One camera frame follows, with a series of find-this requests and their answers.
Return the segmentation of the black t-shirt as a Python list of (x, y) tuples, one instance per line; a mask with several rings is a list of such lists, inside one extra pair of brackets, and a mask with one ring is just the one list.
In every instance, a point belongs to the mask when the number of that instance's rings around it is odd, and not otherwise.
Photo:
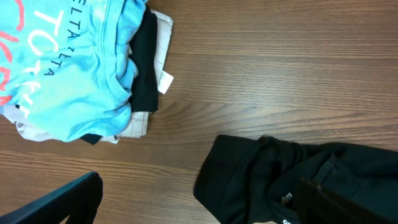
[(293, 201), (302, 178), (397, 221), (397, 153), (357, 144), (220, 135), (193, 194), (221, 223), (298, 223)]

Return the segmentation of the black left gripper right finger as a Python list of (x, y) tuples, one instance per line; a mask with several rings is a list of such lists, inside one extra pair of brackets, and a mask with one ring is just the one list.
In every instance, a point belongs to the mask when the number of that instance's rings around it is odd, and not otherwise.
[(308, 179), (294, 190), (294, 208), (303, 224), (393, 224), (360, 205)]

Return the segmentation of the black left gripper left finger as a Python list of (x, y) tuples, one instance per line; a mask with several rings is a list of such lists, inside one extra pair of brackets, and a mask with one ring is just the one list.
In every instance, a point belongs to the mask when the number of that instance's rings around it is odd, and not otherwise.
[(1, 216), (1, 223), (93, 224), (103, 198), (103, 181), (89, 172), (64, 186)]

